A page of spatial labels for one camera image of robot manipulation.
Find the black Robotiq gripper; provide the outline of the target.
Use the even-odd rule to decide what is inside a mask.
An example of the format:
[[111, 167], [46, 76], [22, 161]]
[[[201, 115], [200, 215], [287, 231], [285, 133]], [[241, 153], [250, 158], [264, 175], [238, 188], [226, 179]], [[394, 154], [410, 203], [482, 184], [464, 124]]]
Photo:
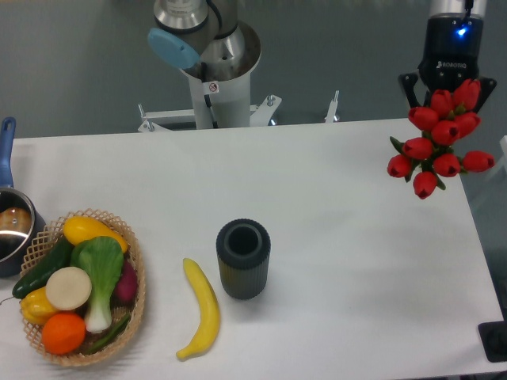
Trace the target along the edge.
[[[429, 91], [455, 91], [466, 79], [479, 76], [478, 54], [482, 39], [483, 19], [443, 13], [428, 19], [425, 46], [418, 72], [398, 76], [398, 83], [410, 108], [427, 106]], [[497, 86], [493, 78], [479, 77], [480, 94], [473, 112], [482, 106]], [[416, 94], [422, 85], [422, 99]]]

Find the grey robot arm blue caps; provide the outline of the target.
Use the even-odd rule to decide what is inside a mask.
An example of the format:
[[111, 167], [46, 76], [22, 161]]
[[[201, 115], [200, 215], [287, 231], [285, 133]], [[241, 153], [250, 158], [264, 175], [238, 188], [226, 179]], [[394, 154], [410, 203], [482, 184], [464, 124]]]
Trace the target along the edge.
[[[426, 88], [425, 99], [439, 89], [451, 93], [466, 81], [479, 85], [477, 112], [497, 82], [479, 73], [478, 54], [486, 14], [484, 1], [432, 1], [421, 63], [398, 80], [411, 107], [419, 104], [417, 82]], [[156, 28], [148, 43], [169, 65], [198, 79], [225, 81], [243, 73], [239, 63], [253, 44], [247, 42], [238, 20], [236, 1], [156, 1]]]

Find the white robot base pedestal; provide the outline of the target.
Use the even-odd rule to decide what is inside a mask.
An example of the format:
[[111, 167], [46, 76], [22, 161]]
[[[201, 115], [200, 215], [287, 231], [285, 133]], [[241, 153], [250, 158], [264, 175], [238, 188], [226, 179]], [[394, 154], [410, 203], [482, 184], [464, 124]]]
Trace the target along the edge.
[[180, 126], [197, 130], [276, 125], [275, 114], [282, 98], [269, 94], [260, 104], [250, 103], [250, 76], [224, 82], [189, 78], [191, 109], [146, 112], [138, 105], [139, 132], [168, 131]]

